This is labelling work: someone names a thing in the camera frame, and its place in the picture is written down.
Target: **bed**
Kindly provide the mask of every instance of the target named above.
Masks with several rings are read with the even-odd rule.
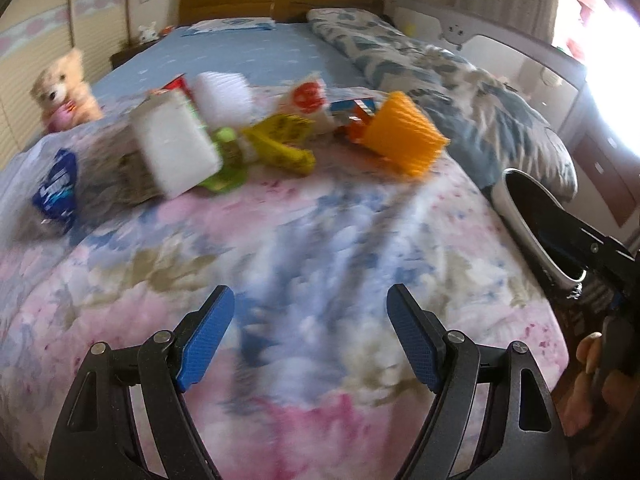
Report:
[[[193,1],[180,8],[185,22],[229,15],[215,1]],[[351,9],[352,1],[360,9],[313,10]],[[236,16],[260,11],[296,21],[310,10],[310,23],[200,37],[178,29],[94,85],[105,119],[43,138],[0,173],[0,430],[32,472],[44,470],[60,406],[89,346],[138,344],[175,326],[219,283],[235,291],[236,316],[186,402],[225,479],[394,476],[431,402],[386,318],[394,283],[477,343],[526,342],[555,385],[568,356],[549,302],[481,194],[475,180],[482,176],[449,154],[427,178],[407,181],[374,156],[320,137],[311,145],[318,167],[307,178],[256,165],[247,184],[227,195],[192,190],[135,208],[120,201],[118,160],[135,149],[127,111],[177,73],[188,80],[204,70],[244,73],[255,85],[253,120],[311,71],[321,72],[331,101],[381,103],[383,91],[398,87],[421,91],[413,97],[430,116],[424,99],[447,98],[451,110],[482,98],[504,124],[523,109],[493,95],[501,87],[489,75],[380,20],[381,1],[239,0]],[[438,62],[416,68],[419,56]],[[412,71],[410,86],[404,70]],[[483,96],[446,93],[467,75],[484,78]],[[526,112],[544,132],[543,119]],[[459,124],[480,117],[468,113]],[[450,132],[463,153],[463,136]],[[535,128],[516,124],[513,136],[550,149]],[[547,138],[561,160],[561,143]],[[81,164],[79,221],[64,237],[41,231],[28,203],[62,147]],[[527,159],[512,151],[516,161]],[[494,159],[491,171],[504,163]],[[545,174],[545,160],[537,164]],[[568,180],[550,186],[569,195]],[[161,472],[142,398],[137,390],[132,396],[145,457]],[[486,391],[479,388],[476,400],[459,469],[472,456]]]

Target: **metal screw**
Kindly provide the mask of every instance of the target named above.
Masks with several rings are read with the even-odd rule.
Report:
[[[168,330],[161,330],[154,334],[154,341],[156,343],[166,343],[169,339],[171,339],[171,332]]]
[[[104,353],[106,349],[107,349],[107,345],[105,345],[104,343],[96,343],[91,347],[91,353],[93,355],[100,355]]]
[[[522,341],[514,341],[513,343],[511,343],[511,346],[513,346],[513,349],[518,354],[526,354],[529,351],[529,347],[525,345]]]
[[[456,345],[459,345],[465,340],[465,335],[458,330],[452,330],[447,334],[447,339]]]

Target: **red and white package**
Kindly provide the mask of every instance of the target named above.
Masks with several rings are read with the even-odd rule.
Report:
[[[335,129],[334,117],[326,98],[326,85],[318,72],[298,81],[282,96],[278,111],[301,116],[314,121],[314,132],[325,134]]]

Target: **stuffed animal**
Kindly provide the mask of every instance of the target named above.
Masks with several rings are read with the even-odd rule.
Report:
[[[76,48],[40,73],[31,88],[31,97],[42,108],[47,133],[69,130],[104,116],[83,79],[82,52]]]
[[[574,436],[591,422],[593,415],[591,381],[600,364],[601,355],[602,334],[600,332],[594,332],[580,341],[575,356],[584,365],[584,370],[576,378],[571,397],[560,414],[566,436]],[[628,377],[619,370],[613,370],[602,386],[602,399],[614,412],[624,415],[639,389],[638,378]]]
[[[148,27],[140,25],[138,27],[138,32],[138,43],[140,45],[159,39],[158,33],[156,32],[156,22],[151,22],[151,25]]]

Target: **blue snack bag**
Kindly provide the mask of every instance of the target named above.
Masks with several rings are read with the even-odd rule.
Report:
[[[33,205],[47,220],[62,226],[63,233],[68,232],[76,220],[77,179],[76,155],[69,150],[58,150],[53,167],[31,198]]]

